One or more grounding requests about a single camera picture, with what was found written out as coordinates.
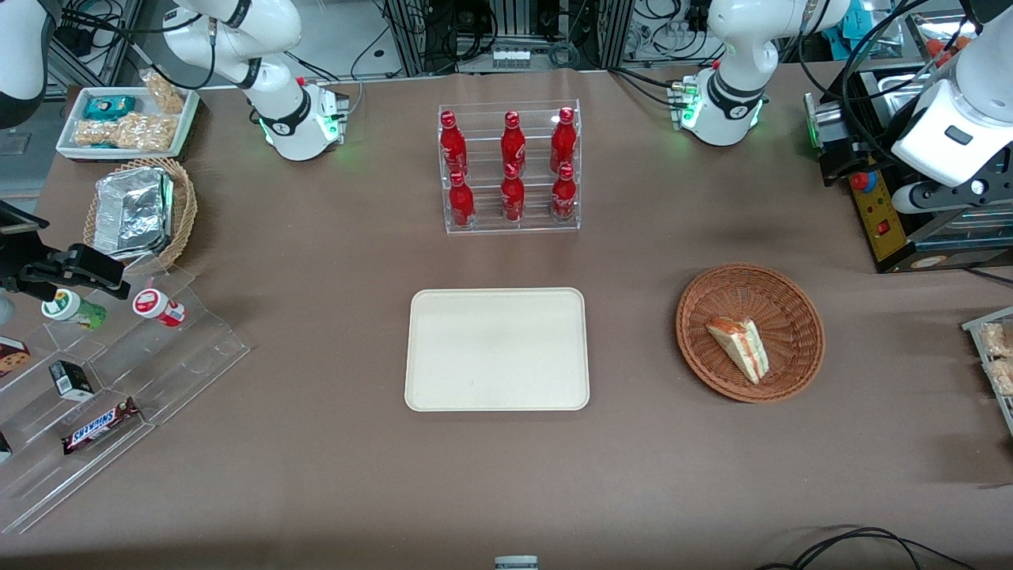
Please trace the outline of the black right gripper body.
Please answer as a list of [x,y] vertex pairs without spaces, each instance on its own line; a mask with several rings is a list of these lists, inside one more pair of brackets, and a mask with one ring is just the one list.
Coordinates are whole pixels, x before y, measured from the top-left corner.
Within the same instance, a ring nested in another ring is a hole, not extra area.
[[47,259],[48,248],[40,237],[1,237],[1,281],[12,293],[47,297],[48,284],[22,277],[25,267]]

